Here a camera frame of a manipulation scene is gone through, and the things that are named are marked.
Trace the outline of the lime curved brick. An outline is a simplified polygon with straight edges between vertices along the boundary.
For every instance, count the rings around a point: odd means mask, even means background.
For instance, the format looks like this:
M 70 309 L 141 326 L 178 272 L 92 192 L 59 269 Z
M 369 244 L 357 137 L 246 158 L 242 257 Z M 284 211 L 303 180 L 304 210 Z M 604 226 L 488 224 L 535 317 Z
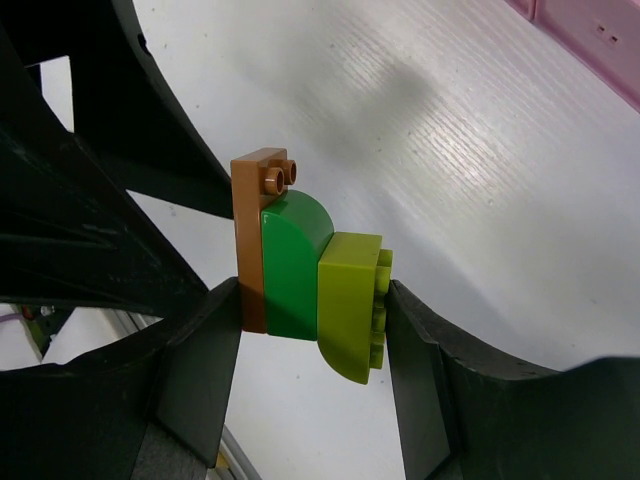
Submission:
M 384 358 L 393 252 L 375 234 L 337 232 L 318 263 L 318 346 L 344 378 L 367 384 Z

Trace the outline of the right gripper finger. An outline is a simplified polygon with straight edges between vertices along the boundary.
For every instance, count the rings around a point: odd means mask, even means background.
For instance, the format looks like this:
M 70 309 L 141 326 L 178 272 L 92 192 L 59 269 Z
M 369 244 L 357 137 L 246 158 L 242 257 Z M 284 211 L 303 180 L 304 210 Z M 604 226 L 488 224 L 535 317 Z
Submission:
M 554 371 L 450 323 L 393 281 L 387 346 L 409 479 L 635 479 L 639 362 Z
M 5 479 L 202 479 L 241 335 L 230 278 L 197 305 L 64 364 L 1 375 Z

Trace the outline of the dark green rounded brick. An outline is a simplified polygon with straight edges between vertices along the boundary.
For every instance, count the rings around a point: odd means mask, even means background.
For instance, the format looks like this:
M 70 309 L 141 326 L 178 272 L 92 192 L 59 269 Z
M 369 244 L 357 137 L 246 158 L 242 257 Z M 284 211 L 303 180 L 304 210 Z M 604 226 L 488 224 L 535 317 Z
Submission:
M 326 209 L 297 190 L 261 212 L 267 333 L 317 339 L 318 262 L 334 234 Z

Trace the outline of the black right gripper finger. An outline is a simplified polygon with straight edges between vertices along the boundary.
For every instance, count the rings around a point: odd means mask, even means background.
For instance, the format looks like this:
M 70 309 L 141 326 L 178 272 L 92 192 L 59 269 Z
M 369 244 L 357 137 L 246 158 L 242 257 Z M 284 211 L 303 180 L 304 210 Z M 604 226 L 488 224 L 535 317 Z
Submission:
M 171 316 L 207 287 L 75 133 L 73 19 L 1 23 L 1 299 Z
M 231 181 L 151 55 L 130 1 L 73 1 L 75 133 L 125 189 L 222 218 Z

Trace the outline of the brown long plate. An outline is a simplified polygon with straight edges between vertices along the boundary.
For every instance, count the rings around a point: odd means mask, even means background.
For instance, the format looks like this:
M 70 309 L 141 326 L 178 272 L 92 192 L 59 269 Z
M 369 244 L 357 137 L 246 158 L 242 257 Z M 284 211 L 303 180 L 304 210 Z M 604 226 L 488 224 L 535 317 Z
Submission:
M 296 163 L 284 148 L 261 148 L 231 161 L 242 327 L 247 332 L 266 332 L 261 213 L 287 192 L 296 175 Z

